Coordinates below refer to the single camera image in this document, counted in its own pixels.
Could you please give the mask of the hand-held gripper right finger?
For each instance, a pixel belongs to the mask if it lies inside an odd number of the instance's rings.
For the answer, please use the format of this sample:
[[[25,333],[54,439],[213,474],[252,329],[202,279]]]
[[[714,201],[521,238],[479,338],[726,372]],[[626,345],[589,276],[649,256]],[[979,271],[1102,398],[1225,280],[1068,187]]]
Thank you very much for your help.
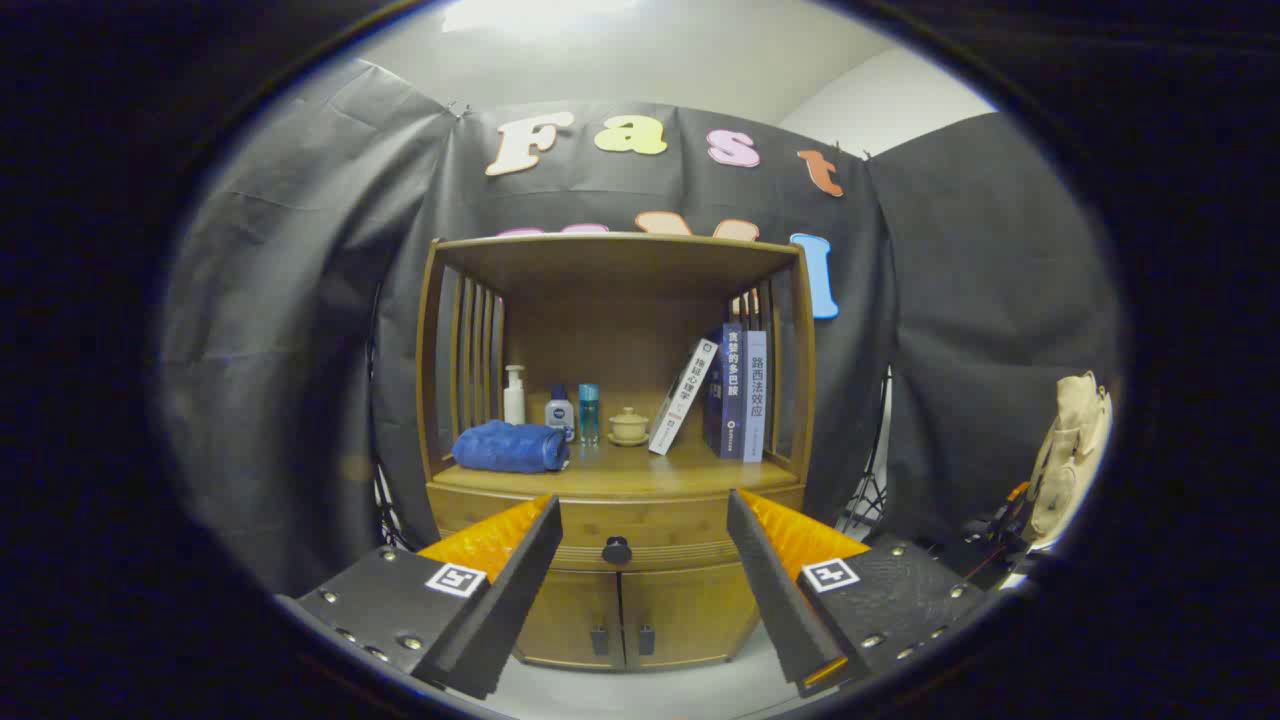
[[[783,678],[803,696],[892,673],[988,603],[910,542],[868,546],[746,489],[730,491],[726,525]]]

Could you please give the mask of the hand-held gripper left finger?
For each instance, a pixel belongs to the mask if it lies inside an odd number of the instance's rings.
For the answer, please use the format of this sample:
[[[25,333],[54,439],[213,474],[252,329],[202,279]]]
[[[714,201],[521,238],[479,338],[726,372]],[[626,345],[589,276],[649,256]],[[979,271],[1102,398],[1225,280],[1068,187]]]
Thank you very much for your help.
[[[276,601],[328,639],[419,682],[497,689],[563,538],[561,502],[516,503],[419,552],[376,547]]]

